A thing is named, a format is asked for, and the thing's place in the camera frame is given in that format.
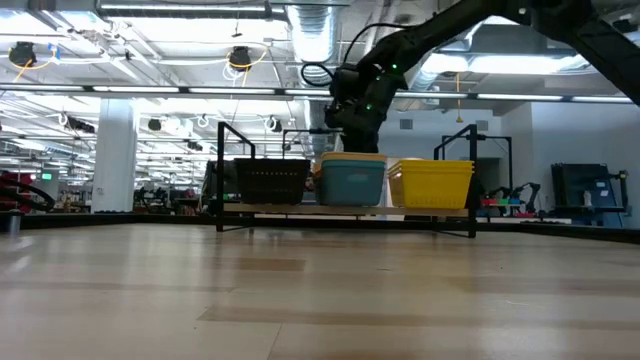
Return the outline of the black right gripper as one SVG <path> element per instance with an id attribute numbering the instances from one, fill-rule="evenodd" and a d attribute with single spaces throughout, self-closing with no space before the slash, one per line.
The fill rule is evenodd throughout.
<path id="1" fill-rule="evenodd" d="M 343 130 L 344 152 L 379 152 L 377 131 L 396 92 L 406 89 L 404 72 L 405 68 L 393 60 L 362 60 L 336 69 L 329 86 L 332 102 L 325 108 L 325 124 Z"/>

